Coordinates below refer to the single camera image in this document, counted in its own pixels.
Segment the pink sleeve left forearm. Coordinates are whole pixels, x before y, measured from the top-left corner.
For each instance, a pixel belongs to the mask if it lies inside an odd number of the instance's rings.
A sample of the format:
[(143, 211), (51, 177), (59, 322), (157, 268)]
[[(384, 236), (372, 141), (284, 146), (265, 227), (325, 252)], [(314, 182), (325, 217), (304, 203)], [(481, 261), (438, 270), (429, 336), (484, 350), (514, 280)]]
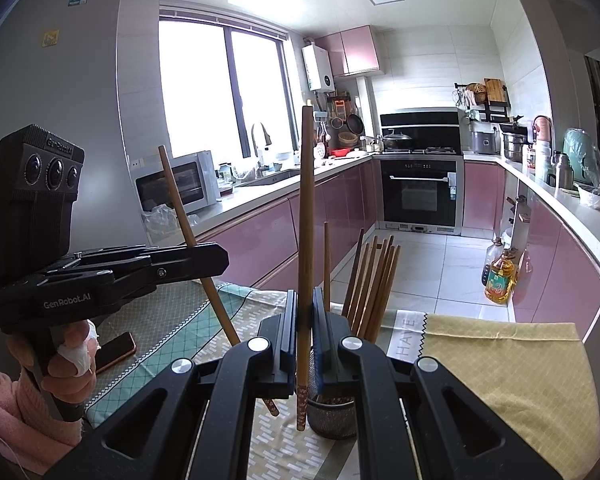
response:
[(45, 474), (82, 440), (82, 422), (63, 422), (25, 370), (17, 380), (0, 372), (0, 453), (32, 474)]

